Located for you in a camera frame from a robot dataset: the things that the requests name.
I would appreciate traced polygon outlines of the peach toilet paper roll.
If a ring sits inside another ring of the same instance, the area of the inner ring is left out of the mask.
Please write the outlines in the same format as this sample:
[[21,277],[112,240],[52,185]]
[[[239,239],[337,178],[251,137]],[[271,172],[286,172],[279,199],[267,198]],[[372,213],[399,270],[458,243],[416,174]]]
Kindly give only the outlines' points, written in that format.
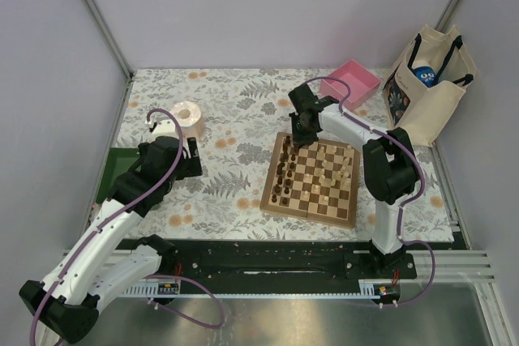
[[175,117],[185,138],[201,139],[205,132],[204,116],[194,102],[185,100],[174,105],[170,113]]

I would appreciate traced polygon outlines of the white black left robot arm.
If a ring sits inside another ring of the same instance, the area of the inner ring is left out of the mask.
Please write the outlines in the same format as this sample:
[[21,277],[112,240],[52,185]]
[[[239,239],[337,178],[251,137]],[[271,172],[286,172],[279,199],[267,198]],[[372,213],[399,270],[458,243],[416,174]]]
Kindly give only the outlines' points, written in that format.
[[175,246],[153,234],[112,271],[105,261],[122,239],[171,191],[173,184],[202,173],[196,139],[159,136],[138,146],[139,157],[114,179],[99,212],[69,254],[41,281],[19,291],[35,324],[43,323],[68,344],[81,341],[107,305],[146,276],[177,270]]

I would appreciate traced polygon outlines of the wooden chess board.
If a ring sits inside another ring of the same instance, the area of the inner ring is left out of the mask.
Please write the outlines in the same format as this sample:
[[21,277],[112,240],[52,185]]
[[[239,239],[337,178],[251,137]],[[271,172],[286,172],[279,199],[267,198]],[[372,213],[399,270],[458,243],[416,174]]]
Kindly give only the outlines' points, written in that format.
[[320,139],[297,146],[277,134],[260,209],[352,229],[356,225],[360,153],[348,143]]

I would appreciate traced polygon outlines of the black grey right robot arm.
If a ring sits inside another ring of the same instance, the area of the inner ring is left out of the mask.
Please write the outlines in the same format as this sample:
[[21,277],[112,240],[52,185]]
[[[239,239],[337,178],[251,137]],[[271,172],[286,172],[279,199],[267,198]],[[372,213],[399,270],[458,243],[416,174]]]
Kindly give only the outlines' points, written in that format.
[[324,130],[362,153],[364,182],[375,199],[376,214],[371,242],[378,252],[370,256],[369,268],[380,278],[390,276],[398,267],[394,253],[403,245],[403,207],[421,195],[414,192],[416,182],[421,189],[425,186],[407,132],[373,126],[345,109],[343,101],[319,98],[305,83],[289,92],[289,99],[295,109],[290,118],[296,145],[316,142]]

